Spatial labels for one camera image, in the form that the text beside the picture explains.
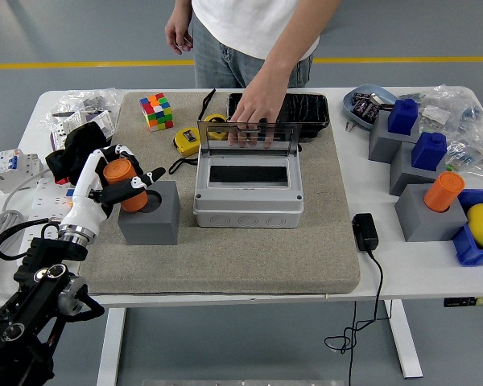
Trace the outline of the person's left hand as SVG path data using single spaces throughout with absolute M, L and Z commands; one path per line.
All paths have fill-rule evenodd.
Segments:
M 287 93 L 289 74 L 261 69 L 251 80 L 237 104 L 231 122 L 267 124 L 277 121 Z

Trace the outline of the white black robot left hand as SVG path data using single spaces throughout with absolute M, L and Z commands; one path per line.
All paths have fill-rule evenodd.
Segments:
M 108 183 L 103 172 L 116 160 L 131 162 L 135 176 Z M 165 173 L 162 167 L 143 173 L 127 146 L 111 145 L 94 150 L 80 173 L 72 196 L 72 208 L 60 222 L 58 238 L 76 244 L 92 244 L 101 223 L 109 218 L 115 204 L 143 193 Z

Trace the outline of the person's right hand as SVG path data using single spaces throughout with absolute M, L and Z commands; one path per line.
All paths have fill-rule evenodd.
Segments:
M 177 55 L 193 49 L 193 38 L 188 30 L 190 22 L 190 14 L 172 14 L 165 26 L 167 45 Z

